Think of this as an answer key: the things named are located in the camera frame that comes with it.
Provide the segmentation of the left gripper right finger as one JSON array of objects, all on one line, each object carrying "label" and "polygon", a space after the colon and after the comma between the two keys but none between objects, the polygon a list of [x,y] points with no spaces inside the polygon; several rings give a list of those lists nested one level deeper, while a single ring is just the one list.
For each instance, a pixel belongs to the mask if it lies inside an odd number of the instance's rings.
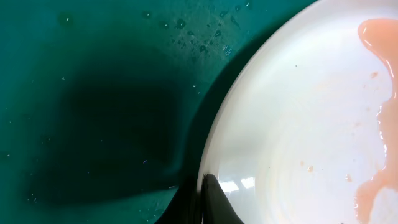
[{"label": "left gripper right finger", "polygon": [[243,224],[213,174],[203,178],[201,210],[203,224]]}]

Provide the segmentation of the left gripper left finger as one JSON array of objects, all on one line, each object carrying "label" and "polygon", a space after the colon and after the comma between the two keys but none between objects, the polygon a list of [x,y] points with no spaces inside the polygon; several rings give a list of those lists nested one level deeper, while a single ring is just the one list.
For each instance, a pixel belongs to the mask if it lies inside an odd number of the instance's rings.
[{"label": "left gripper left finger", "polygon": [[179,186],[164,213],[155,224],[199,224],[197,180],[189,177]]}]

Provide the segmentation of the white plate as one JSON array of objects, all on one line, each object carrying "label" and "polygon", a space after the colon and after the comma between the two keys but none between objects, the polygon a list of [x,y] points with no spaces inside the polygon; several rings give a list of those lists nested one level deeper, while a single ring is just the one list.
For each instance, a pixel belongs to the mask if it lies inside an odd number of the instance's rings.
[{"label": "white plate", "polygon": [[380,129],[396,99],[389,67],[362,26],[397,19],[397,1],[317,1],[279,28],[229,89],[199,175],[227,199],[223,223],[396,223],[387,186],[358,197],[386,169]]}]

